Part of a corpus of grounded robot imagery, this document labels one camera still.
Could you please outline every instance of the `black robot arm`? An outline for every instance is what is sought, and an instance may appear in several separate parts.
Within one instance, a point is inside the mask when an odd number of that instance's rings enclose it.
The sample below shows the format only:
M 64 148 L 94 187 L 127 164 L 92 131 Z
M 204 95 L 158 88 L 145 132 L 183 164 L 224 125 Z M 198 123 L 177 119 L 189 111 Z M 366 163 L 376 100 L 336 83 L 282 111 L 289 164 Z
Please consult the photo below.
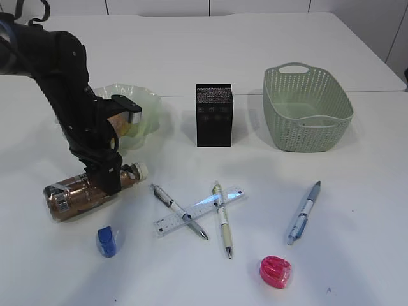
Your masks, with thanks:
M 95 95 L 88 85 L 85 47 L 72 34 L 48 32 L 32 22 L 24 26 L 14 20 L 12 14 L 0 13 L 0 74 L 35 79 L 71 153 L 86 165 L 89 178 L 109 195 L 119 192 L 122 156 L 117 152 L 118 136 L 107 119 L 142 109 L 124 96 L 103 99 Z

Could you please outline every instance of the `ruler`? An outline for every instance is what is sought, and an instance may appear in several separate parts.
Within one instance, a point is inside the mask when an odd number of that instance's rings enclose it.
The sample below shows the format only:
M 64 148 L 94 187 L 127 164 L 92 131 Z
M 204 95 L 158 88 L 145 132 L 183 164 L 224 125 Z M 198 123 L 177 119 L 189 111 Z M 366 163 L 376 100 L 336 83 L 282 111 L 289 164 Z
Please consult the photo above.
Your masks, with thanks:
M 243 198 L 245 196 L 244 190 L 237 186 L 225 189 L 222 195 L 224 197 L 224 204 L 231 203 L 232 201 Z M 191 220 L 196 220 L 201 216 L 216 210 L 217 207 L 214 205 L 214 201 L 218 198 L 218 195 L 212 195 L 202 200 L 201 202 L 194 204 L 193 206 L 183 209 L 191 216 Z M 190 221 L 183 221 L 177 214 L 172 214 L 156 221 L 154 223 L 154 228 L 156 229 L 156 233 L 160 238 L 178 228 L 181 228 L 182 226 L 185 226 L 189 222 Z

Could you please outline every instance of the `plastic bottle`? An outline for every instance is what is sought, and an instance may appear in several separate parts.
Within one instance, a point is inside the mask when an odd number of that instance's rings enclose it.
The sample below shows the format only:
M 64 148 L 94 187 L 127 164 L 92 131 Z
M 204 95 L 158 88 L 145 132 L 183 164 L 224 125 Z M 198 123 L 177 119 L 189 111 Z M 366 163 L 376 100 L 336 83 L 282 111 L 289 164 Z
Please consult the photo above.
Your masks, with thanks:
M 143 163 L 131 164 L 126 169 L 120 173 L 122 189 L 133 186 L 148 175 L 147 167 Z M 86 173 L 46 186 L 44 196 L 51 216 L 57 221 L 65 221 L 87 212 L 111 198 L 92 185 Z

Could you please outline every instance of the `tabletop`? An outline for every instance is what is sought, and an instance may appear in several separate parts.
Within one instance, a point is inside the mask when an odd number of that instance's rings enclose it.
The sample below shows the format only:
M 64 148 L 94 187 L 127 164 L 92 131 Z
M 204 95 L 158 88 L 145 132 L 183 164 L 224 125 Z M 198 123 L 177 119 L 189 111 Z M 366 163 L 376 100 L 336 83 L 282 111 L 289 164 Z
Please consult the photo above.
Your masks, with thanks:
M 83 165 L 33 83 L 0 113 L 1 305 L 406 303 L 407 93 L 349 93 L 355 113 L 345 135 L 330 151 L 311 154 L 275 147 L 260 95 L 234 97 L 233 145 L 224 148 L 196 147 L 194 97 L 163 98 L 159 126 L 137 149 L 122 151 L 125 162 L 147 164 L 148 179 L 57 223 L 41 191 Z M 22 105 L 30 115 L 16 116 Z M 188 228 L 156 237 L 153 222 L 170 211 L 150 183 L 188 207 L 209 196 L 215 180 L 246 194 L 227 206 L 233 259 L 222 249 L 216 214 L 198 220 L 208 241 Z M 291 221 L 318 180 L 305 233 L 289 247 Z M 122 233 L 113 258 L 96 248 L 97 230 L 107 225 Z M 259 276 L 271 255 L 293 266 L 286 289 Z
M 348 92 L 406 88 L 331 13 L 51 17 L 45 29 L 86 46 L 93 87 L 120 82 L 193 96 L 196 84 L 227 83 L 234 94 L 254 94 L 267 68 L 303 62 L 327 69 Z

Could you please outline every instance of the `pen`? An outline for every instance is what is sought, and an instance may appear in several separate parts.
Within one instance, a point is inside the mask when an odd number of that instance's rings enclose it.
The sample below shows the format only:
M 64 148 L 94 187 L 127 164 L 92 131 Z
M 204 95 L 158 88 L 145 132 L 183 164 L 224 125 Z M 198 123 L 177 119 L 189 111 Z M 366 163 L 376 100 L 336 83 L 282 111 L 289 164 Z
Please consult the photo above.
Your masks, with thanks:
M 221 222 L 221 232 L 222 240 L 224 242 L 225 251 L 227 252 L 228 258 L 232 258 L 232 238 L 230 224 L 228 223 L 227 211 L 224 206 L 224 198 L 222 197 L 221 185 L 218 182 L 215 182 L 214 188 L 212 189 L 212 194 L 218 196 L 214 200 L 214 205 L 218 207 L 218 216 Z
M 303 204 L 302 210 L 296 219 L 295 225 L 293 225 L 292 230 L 288 236 L 288 244 L 292 245 L 295 240 L 298 240 L 305 229 L 307 224 L 307 217 L 312 210 L 313 204 L 316 201 L 317 196 L 320 193 L 320 181 L 314 184 L 312 190 L 310 191 L 306 202 Z
M 191 228 L 198 236 L 201 238 L 208 240 L 208 236 L 205 233 L 204 229 L 197 224 L 196 221 L 191 221 L 191 216 L 181 207 L 177 205 L 177 203 L 167 194 L 160 186 L 152 184 L 153 193 L 157 196 L 168 208 L 172 209 L 178 216 L 180 216 L 183 221 L 187 223 L 187 226 Z

